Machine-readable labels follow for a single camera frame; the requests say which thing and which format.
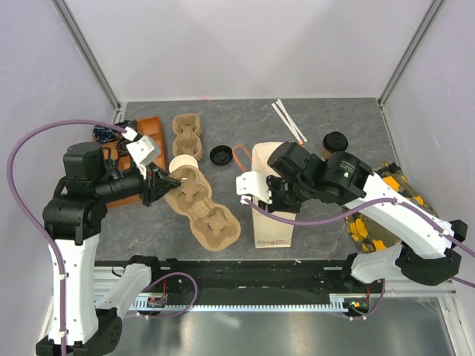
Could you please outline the black plastic cup lid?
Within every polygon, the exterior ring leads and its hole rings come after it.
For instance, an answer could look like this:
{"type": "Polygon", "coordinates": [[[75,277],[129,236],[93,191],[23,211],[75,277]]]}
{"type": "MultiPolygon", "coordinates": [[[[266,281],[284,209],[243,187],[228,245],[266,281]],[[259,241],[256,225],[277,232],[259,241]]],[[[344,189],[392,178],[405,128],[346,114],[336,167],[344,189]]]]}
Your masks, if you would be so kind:
{"type": "Polygon", "coordinates": [[[346,136],[338,131],[333,131],[325,135],[322,140],[323,148],[332,153],[346,151],[349,142],[346,136]]]}

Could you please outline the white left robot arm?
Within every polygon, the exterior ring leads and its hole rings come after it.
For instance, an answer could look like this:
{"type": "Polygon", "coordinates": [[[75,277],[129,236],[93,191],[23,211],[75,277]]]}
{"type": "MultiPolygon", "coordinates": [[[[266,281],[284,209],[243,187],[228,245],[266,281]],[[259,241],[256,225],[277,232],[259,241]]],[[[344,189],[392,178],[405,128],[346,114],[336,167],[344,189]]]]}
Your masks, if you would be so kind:
{"type": "Polygon", "coordinates": [[[63,156],[65,176],[43,210],[47,233],[56,244],[53,262],[53,320],[36,344],[38,355],[106,355],[117,347],[122,322],[138,295],[163,283],[157,257],[134,255],[106,295],[95,299],[94,264],[108,203],[139,196],[149,206],[180,181],[146,158],[113,179],[105,147],[83,142],[63,156]]]}

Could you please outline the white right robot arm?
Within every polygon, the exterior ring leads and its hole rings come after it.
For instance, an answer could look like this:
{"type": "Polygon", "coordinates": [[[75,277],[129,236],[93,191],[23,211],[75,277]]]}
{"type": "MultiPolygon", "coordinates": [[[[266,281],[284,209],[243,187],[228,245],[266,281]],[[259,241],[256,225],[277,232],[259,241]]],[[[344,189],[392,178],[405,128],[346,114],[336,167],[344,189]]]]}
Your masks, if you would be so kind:
{"type": "Polygon", "coordinates": [[[462,257],[454,248],[467,233],[461,220],[441,220],[391,188],[368,164],[340,151],[323,160],[296,142],[280,144],[267,160],[276,172],[266,183],[272,192],[269,211],[300,211],[307,200],[335,203],[360,213],[399,241],[373,253],[348,257],[341,286],[358,291],[375,280],[406,277],[437,286],[459,273],[462,257]]]}

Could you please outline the white paper takeout bag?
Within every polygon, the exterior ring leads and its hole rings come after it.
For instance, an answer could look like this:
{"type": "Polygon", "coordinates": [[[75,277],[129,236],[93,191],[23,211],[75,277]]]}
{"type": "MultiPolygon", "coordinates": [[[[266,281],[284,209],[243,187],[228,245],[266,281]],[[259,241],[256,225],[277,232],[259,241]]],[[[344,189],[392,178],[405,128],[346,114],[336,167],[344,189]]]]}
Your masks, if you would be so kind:
{"type": "MultiPolygon", "coordinates": [[[[279,142],[263,142],[254,145],[248,151],[243,145],[235,145],[232,149],[233,158],[242,170],[242,173],[256,171],[267,176],[278,174],[268,166],[270,155],[280,145],[279,142]]],[[[264,202],[253,197],[251,201],[262,210],[264,202]]],[[[256,248],[288,248],[292,245],[294,226],[271,219],[256,209],[252,209],[253,233],[256,248]]]]}

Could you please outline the brown paper coffee cup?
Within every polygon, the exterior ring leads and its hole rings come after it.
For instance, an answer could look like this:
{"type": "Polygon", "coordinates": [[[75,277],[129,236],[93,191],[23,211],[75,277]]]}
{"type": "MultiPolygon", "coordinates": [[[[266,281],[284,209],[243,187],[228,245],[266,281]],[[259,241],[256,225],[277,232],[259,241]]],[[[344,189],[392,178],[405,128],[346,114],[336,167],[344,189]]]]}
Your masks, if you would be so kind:
{"type": "Polygon", "coordinates": [[[321,157],[323,161],[327,161],[333,155],[333,150],[326,147],[322,148],[321,157]]]}

